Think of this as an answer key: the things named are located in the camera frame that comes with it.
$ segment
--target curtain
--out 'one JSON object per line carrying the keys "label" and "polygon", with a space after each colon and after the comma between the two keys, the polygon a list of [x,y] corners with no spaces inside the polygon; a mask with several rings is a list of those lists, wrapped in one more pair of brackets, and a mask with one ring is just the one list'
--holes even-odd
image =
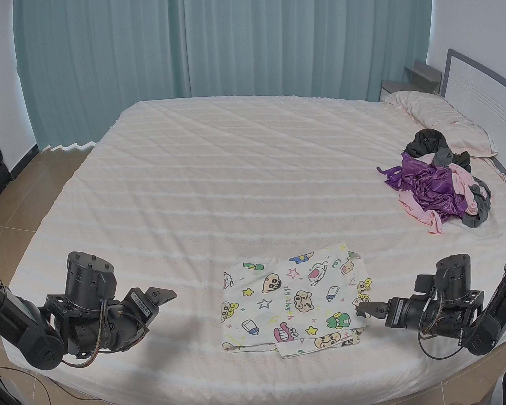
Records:
{"label": "curtain", "polygon": [[139,100],[379,98],[425,61],[432,0],[14,0],[40,147],[98,141]]}

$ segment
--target bed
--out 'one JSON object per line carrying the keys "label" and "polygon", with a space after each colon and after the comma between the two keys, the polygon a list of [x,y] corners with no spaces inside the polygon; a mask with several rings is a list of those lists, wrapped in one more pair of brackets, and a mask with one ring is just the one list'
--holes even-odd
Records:
{"label": "bed", "polygon": [[[214,97],[125,110],[64,186],[11,288],[41,303],[47,293],[61,293],[67,254],[76,250],[115,266],[117,298],[135,286],[170,288],[178,298],[161,307],[150,333],[127,353],[45,375],[124,405],[372,404],[419,391],[476,361],[466,350],[430,360],[415,332],[388,330],[375,319],[360,344],[344,349],[291,359],[228,354],[220,307],[225,267],[340,241],[364,257],[373,300],[409,296],[417,274],[468,253],[472,287],[488,301],[506,261],[506,131],[499,129],[506,129],[506,85],[491,74],[465,56],[448,55],[443,95],[480,120],[500,162],[472,159],[473,175],[494,193],[487,222],[470,229],[451,220],[441,235],[407,215],[376,171],[400,163],[422,129],[390,104]],[[429,342],[435,355],[457,347],[450,339]],[[4,345],[13,363],[29,367]]]}

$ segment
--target floor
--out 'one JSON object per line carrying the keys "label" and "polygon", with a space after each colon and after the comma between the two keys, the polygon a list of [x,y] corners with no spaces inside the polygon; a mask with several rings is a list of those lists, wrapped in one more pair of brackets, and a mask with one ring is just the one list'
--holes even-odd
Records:
{"label": "floor", "polygon": [[[47,214],[62,187],[88,155],[90,149],[46,150],[27,165],[20,176],[0,195],[0,278],[9,284],[41,220]],[[506,344],[496,348],[476,364],[429,389],[383,405],[470,405],[478,402],[492,387],[506,365]],[[0,366],[15,368],[6,357],[0,339]],[[49,401],[39,382],[26,373],[0,369],[12,379],[28,399],[45,405]],[[36,375],[47,388],[52,405],[85,403],[64,393],[48,378]],[[76,396],[87,396],[76,391]]]}

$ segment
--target baseboard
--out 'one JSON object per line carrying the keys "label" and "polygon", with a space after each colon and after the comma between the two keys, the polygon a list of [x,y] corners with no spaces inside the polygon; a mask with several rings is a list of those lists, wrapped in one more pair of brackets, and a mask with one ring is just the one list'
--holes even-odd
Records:
{"label": "baseboard", "polygon": [[21,171],[26,168],[26,166],[30,163],[30,161],[35,158],[35,155],[39,153],[38,145],[34,145],[30,151],[24,155],[24,157],[19,161],[17,165],[13,167],[13,170],[11,170],[11,179],[15,180],[17,177],[19,177],[19,174]]}

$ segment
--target pillowcase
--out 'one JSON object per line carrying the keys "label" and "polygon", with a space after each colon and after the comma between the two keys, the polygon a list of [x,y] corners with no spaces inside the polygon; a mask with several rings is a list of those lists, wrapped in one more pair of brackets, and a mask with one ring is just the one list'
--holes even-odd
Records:
{"label": "pillowcase", "polygon": [[468,151],[475,158],[497,154],[487,132],[456,111],[442,96],[419,91],[397,91],[386,96],[382,102],[403,109],[425,128],[442,132],[454,153]]}

